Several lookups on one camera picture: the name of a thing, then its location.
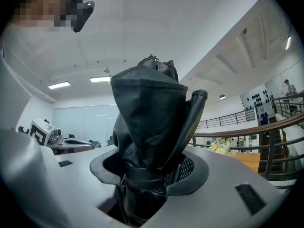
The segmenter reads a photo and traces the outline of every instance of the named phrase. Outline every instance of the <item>strap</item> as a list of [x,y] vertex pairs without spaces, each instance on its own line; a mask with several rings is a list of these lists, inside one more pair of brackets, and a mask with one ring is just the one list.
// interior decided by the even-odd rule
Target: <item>strap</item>
[[126,178],[133,188],[144,191],[158,190],[162,187],[161,171],[126,166]]

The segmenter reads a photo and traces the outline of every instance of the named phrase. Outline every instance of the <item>fluorescent light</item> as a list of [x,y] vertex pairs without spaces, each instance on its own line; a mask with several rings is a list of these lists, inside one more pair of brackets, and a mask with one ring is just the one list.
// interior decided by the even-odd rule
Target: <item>fluorescent light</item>
[[104,81],[110,81],[111,77],[97,77],[97,78],[90,78],[92,83],[95,82],[104,82]]
[[56,89],[56,88],[60,88],[60,87],[64,87],[64,86],[70,86],[69,82],[63,82],[60,84],[56,84],[56,85],[50,85],[49,88],[50,89]]
[[225,98],[226,98],[225,95],[220,95],[220,96],[219,96],[219,99],[220,99],[220,100],[225,99]]
[[285,50],[288,50],[288,49],[289,49],[289,47],[290,47],[290,42],[291,42],[291,36],[288,37],[288,40],[287,40],[287,44],[286,44]]

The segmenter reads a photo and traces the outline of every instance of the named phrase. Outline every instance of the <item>person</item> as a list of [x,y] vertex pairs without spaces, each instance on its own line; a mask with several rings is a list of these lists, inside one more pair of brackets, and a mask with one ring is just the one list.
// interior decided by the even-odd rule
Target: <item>person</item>
[[287,85],[287,90],[288,90],[288,92],[286,93],[286,96],[289,96],[289,95],[296,95],[295,86],[294,86],[294,85],[290,85],[288,79],[286,79],[286,80],[284,81],[284,83]]
[[265,125],[268,124],[269,119],[268,119],[268,114],[267,112],[265,112],[264,108],[262,108],[262,114],[261,114],[261,125]]

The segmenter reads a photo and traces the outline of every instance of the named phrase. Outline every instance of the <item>white robot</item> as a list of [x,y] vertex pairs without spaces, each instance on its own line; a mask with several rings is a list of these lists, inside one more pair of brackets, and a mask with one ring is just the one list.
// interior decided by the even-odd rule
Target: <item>white robot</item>
[[42,119],[32,121],[28,134],[35,138],[40,145],[57,150],[57,153],[63,150],[74,153],[94,148],[90,142],[75,138],[63,138],[60,128],[55,128]]

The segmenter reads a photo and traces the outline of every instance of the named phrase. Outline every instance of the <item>black leather bag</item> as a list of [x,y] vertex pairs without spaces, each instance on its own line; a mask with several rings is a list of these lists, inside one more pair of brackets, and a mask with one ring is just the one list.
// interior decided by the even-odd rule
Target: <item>black leather bag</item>
[[140,226],[165,202],[167,179],[198,126],[207,92],[194,91],[186,101],[173,61],[152,55],[113,76],[111,85],[120,111],[113,143],[126,166],[122,207],[129,224]]

